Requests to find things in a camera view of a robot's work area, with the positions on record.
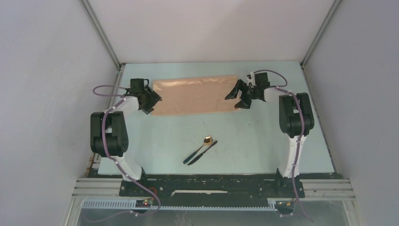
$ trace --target glass panel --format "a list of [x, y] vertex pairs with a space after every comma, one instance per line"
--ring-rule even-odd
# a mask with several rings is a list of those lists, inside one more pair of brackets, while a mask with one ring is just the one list
[[[280, 218], [274, 211], [200, 211], [200, 210], [160, 210], [151, 216], [138, 216], [124, 213], [98, 223], [100, 220], [121, 210], [82, 209], [79, 226], [347, 226], [348, 222], [342, 202], [302, 201], [306, 212], [315, 224], [304, 217]], [[294, 213], [302, 213], [299, 206]]]

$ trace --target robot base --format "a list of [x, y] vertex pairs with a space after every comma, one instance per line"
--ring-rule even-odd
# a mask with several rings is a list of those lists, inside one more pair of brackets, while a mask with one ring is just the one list
[[[298, 192], [299, 198], [304, 198], [305, 197], [305, 191], [303, 189], [302, 182], [299, 181], [299, 175], [295, 177], [295, 186], [296, 190]], [[279, 169], [277, 169], [276, 172], [276, 177], [274, 180], [274, 188], [276, 189], [276, 192], [281, 196], [281, 197], [295, 197], [294, 193], [294, 185], [292, 183], [292, 178], [284, 178], [280, 174]]]

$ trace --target gold spoon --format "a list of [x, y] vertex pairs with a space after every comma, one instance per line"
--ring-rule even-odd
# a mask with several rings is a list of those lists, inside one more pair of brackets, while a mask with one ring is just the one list
[[203, 144], [200, 148], [198, 148], [197, 151], [193, 152], [190, 156], [188, 156], [187, 159], [185, 159], [185, 160], [183, 161], [183, 164], [188, 163], [188, 161], [189, 161], [190, 159], [192, 159], [192, 158], [197, 154], [197, 152], [198, 152], [199, 150], [201, 150], [201, 148], [202, 148], [203, 146], [211, 145], [212, 142], [213, 142], [212, 137], [210, 137], [210, 136], [206, 137], [206, 138], [204, 139], [204, 144]]

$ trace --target knife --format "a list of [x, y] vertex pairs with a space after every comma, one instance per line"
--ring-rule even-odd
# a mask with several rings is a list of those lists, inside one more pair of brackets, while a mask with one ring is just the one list
[[199, 154], [197, 157], [195, 157], [195, 159], [193, 159], [190, 163], [188, 163], [187, 165], [192, 165], [194, 164], [198, 159], [200, 159], [206, 152], [207, 150], [209, 150], [211, 147], [213, 147], [215, 144], [217, 144], [217, 140], [215, 140], [207, 149], [205, 149], [205, 151], [203, 151], [201, 154]]

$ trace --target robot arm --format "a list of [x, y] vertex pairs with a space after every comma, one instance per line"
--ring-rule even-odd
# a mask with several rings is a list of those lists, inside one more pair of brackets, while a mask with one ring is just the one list
[[294, 170], [294, 177], [299, 175], [299, 159], [302, 153], [303, 143], [314, 127], [314, 117], [311, 109], [309, 95], [307, 93], [298, 93], [295, 95], [299, 100], [300, 110], [303, 117], [304, 131], [299, 140], [302, 131], [302, 122], [298, 107], [292, 95], [283, 92], [276, 86], [270, 86], [267, 73], [250, 73], [247, 75], [247, 83], [238, 80], [233, 90], [225, 99], [234, 99], [241, 91], [240, 101], [235, 105], [236, 108], [249, 109], [252, 100], [259, 99], [265, 102], [279, 103], [279, 125], [283, 133], [286, 134], [286, 150], [283, 161], [280, 163], [277, 174], [280, 178], [291, 178]]
[[[108, 157], [105, 153], [102, 133], [105, 132], [105, 140], [109, 157], [116, 163], [122, 172], [124, 180], [139, 180], [143, 169], [132, 160], [125, 161], [123, 154], [128, 150], [129, 140], [125, 119], [133, 112], [142, 110], [149, 114], [161, 97], [153, 91], [148, 84], [144, 85], [144, 79], [131, 79], [128, 92], [123, 99], [112, 108], [104, 112], [95, 112], [90, 117], [90, 147], [94, 153], [101, 157]], [[109, 112], [105, 119], [105, 131], [102, 129], [104, 114]]]

